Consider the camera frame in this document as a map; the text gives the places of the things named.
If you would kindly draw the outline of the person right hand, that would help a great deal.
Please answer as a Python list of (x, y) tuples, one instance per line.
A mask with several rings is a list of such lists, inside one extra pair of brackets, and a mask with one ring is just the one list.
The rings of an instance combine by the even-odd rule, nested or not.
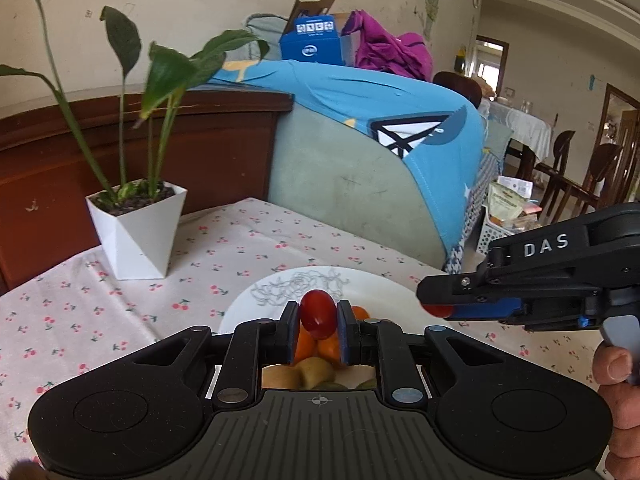
[(640, 477), (639, 387), (628, 382), (633, 368), (626, 349), (600, 344), (594, 352), (593, 378), (613, 417), (605, 468), (615, 479)]

